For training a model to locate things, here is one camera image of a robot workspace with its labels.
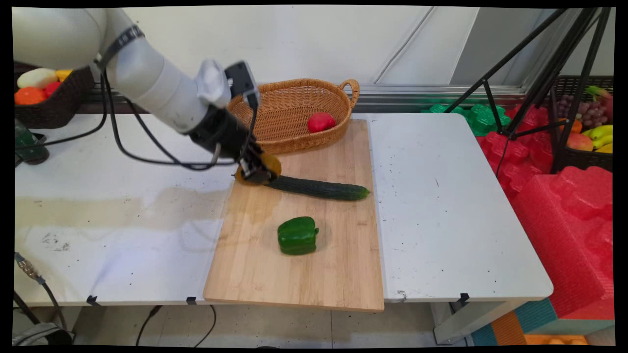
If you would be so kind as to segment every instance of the green cucumber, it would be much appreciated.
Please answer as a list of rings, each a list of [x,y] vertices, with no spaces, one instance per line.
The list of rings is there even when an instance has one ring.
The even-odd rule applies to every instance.
[[[355,201],[362,200],[369,195],[368,189],[359,185],[319,182],[317,180],[297,179],[283,175],[277,177],[267,187],[333,200]]]

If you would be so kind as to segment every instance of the white fruit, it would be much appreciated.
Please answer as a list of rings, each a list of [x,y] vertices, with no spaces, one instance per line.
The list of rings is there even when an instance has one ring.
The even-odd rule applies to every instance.
[[[18,87],[35,87],[39,89],[46,88],[47,85],[57,82],[59,79],[57,73],[49,68],[36,68],[29,72],[23,73],[18,78]]]

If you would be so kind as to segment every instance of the basket handle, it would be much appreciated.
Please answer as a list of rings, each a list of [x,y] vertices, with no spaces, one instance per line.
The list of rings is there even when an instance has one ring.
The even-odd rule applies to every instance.
[[[348,79],[345,82],[342,82],[339,87],[340,89],[344,90],[346,85],[351,86],[353,97],[351,98],[351,109],[353,109],[355,107],[355,104],[357,103],[358,97],[360,97],[360,84],[358,84],[357,81],[354,79]]]

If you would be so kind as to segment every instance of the grapes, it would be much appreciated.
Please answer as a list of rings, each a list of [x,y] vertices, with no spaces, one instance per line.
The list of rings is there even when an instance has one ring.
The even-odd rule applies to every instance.
[[[558,119],[568,117],[572,102],[572,95],[563,94],[560,97],[556,106],[556,116]],[[605,115],[606,109],[607,108],[602,106],[600,102],[580,102],[575,118],[581,121],[587,129],[611,123],[609,117]]]

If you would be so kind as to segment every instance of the robotic arm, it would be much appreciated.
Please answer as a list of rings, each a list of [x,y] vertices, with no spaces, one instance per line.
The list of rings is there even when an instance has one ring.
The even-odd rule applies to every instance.
[[[99,57],[111,85],[175,131],[220,157],[238,159],[240,177],[261,184],[281,172],[268,168],[248,128],[225,107],[235,95],[256,110],[261,103],[246,62],[226,70],[205,60],[194,80],[145,39],[119,8],[12,8],[13,55],[19,62],[55,69],[85,67]]]

